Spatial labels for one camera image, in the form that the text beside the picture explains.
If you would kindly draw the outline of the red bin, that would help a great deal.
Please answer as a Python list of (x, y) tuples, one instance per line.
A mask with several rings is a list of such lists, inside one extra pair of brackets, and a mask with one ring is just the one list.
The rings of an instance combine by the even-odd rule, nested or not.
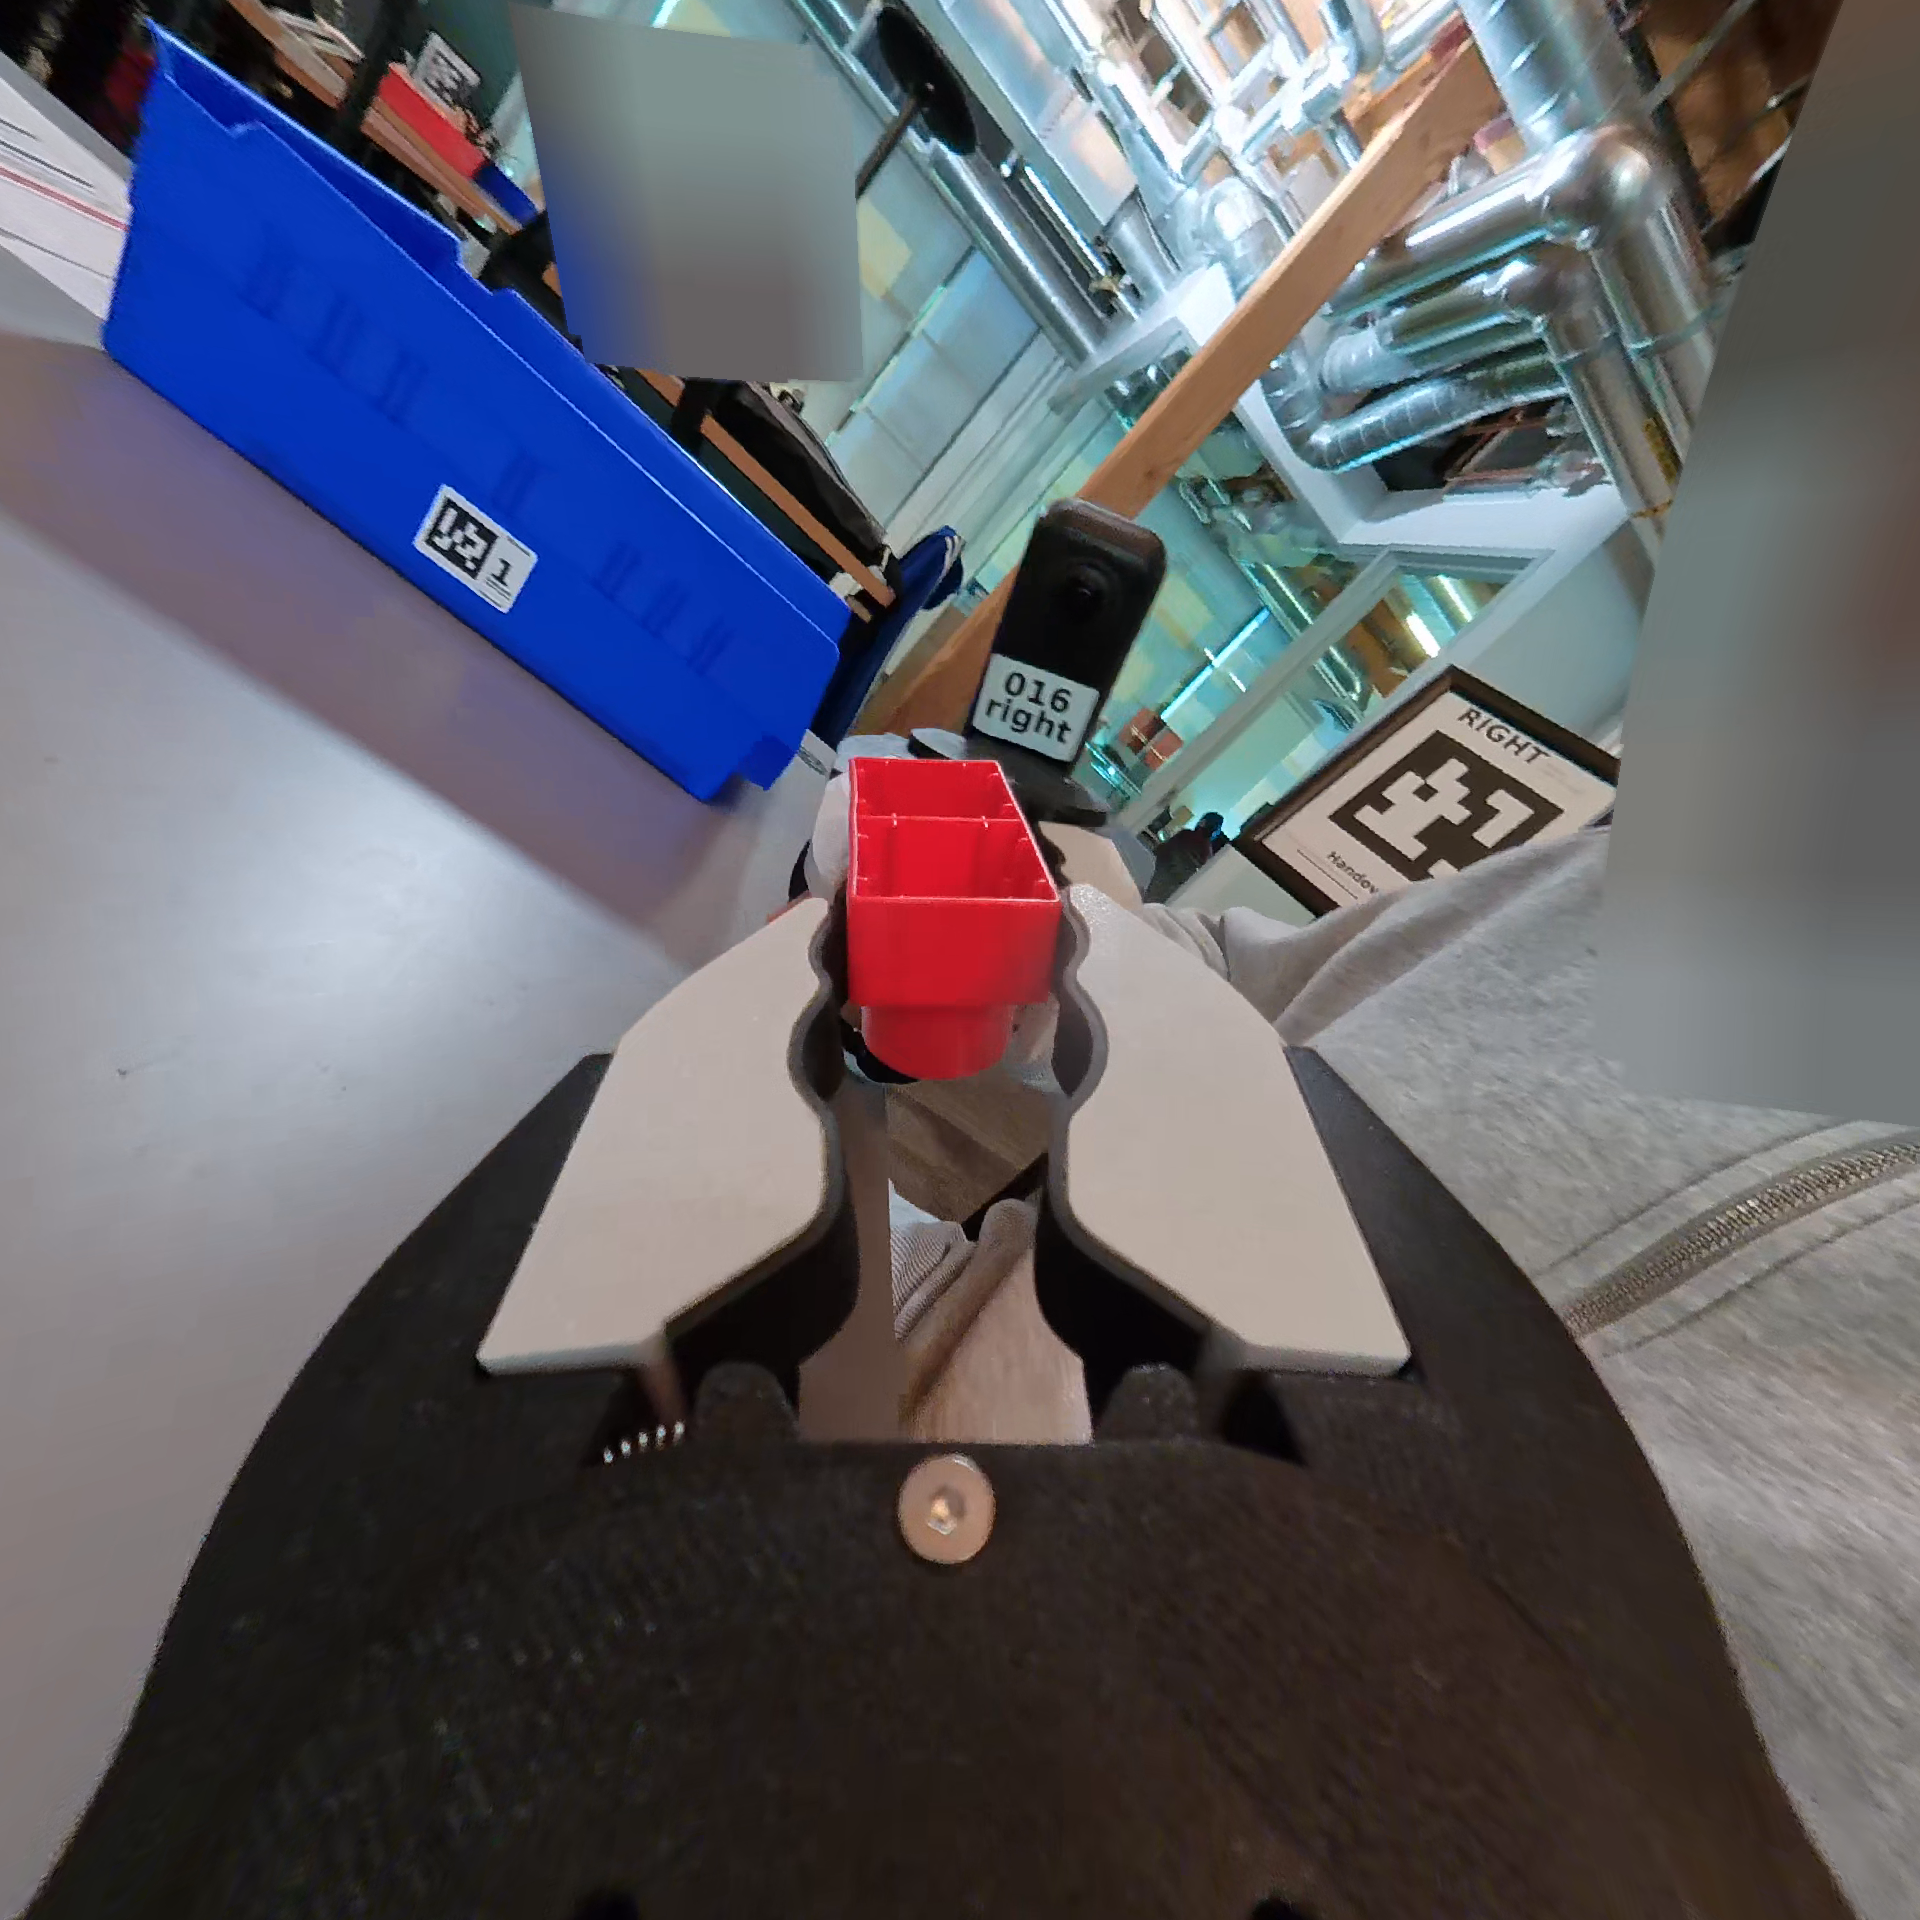
[(468, 129), (468, 113), (425, 89), (415, 75), (392, 61), (376, 91), (378, 107), (408, 135), (434, 152), (460, 178), (472, 179), (485, 164), (485, 152)]

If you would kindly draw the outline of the black round fan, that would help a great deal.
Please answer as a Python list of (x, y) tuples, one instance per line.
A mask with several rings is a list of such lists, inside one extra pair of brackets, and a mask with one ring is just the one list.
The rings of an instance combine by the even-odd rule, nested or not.
[(941, 148), (969, 158), (979, 152), (970, 93), (942, 43), (902, 4), (881, 4), (877, 49), (889, 75), (914, 105), (914, 120)]

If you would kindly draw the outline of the person's grey hoodie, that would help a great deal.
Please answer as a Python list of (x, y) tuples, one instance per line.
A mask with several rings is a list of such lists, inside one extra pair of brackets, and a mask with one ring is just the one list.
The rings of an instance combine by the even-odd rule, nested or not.
[(1861, 1915), (1919, 1913), (1917, 1129), (1628, 1092), (1607, 835), (1182, 924), (1501, 1239), (1648, 1453)]

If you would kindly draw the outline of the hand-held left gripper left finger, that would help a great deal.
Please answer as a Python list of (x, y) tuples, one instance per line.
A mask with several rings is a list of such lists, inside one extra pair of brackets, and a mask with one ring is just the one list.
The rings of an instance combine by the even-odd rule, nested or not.
[(832, 909), (807, 897), (619, 1040), (477, 1351), (492, 1378), (801, 1369), (852, 1315)]

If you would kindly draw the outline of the silver duct pipes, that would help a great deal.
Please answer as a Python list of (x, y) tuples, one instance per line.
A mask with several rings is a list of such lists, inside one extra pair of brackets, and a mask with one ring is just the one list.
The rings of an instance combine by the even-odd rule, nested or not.
[(1376, 468), (1567, 401), (1627, 515), (1669, 512), (1717, 358), (1717, 275), (1608, 4), (1457, 12), (1523, 158), (1385, 237), (1335, 329), (1262, 377), (1290, 454)]

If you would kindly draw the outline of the red plastic block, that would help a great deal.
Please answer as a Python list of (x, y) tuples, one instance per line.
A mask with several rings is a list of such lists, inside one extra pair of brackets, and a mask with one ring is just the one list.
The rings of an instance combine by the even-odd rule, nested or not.
[(1050, 996), (1063, 893), (994, 759), (851, 759), (844, 915), (849, 1000), (893, 1074), (984, 1074)]

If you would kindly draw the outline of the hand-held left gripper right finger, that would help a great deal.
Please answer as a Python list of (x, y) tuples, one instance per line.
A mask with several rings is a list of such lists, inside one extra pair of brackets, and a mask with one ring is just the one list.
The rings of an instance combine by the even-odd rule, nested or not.
[(1090, 884), (1068, 889), (1061, 1011), (1093, 1057), (1068, 1096), (1056, 1210), (1093, 1258), (1255, 1369), (1397, 1375), (1374, 1253), (1274, 1026)]

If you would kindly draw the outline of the blue cloth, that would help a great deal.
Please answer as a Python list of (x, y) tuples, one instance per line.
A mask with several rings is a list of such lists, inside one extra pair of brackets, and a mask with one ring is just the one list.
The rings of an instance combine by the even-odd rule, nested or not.
[(808, 723), (807, 742), (837, 751), (852, 731), (885, 666), (914, 619), (954, 596), (965, 575), (965, 540), (941, 525), (895, 556), (883, 569), (891, 599), (862, 591), (839, 648), (839, 662)]

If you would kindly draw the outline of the white paper sheet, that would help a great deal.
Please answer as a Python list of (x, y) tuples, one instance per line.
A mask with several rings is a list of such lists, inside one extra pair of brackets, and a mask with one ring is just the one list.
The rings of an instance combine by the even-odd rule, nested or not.
[(20, 64), (3, 59), (3, 243), (26, 274), (107, 321), (132, 224), (132, 162), (56, 102)]

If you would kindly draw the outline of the wooden beam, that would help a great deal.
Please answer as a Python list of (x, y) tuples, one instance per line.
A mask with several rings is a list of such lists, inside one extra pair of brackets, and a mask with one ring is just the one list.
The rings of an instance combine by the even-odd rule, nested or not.
[(1422, 86), (1287, 242), (1248, 293), (1093, 470), (1079, 498), (1108, 518), (1139, 519), (1207, 437), (1332, 299), (1356, 266), (1403, 227), (1504, 100), (1475, 35), (1442, 33)]

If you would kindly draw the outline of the blue labelled plastic bin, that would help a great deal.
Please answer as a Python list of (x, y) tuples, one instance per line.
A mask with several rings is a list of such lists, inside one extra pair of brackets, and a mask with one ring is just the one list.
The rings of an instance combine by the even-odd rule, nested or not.
[(152, 46), (109, 354), (693, 797), (773, 787), (849, 603), (454, 232)]

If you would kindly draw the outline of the framed marker board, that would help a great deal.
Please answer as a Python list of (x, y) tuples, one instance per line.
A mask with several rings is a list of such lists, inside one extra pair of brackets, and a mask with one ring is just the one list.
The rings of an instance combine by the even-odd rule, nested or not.
[(1316, 915), (1608, 821), (1621, 756), (1458, 666), (1361, 728), (1234, 849)]

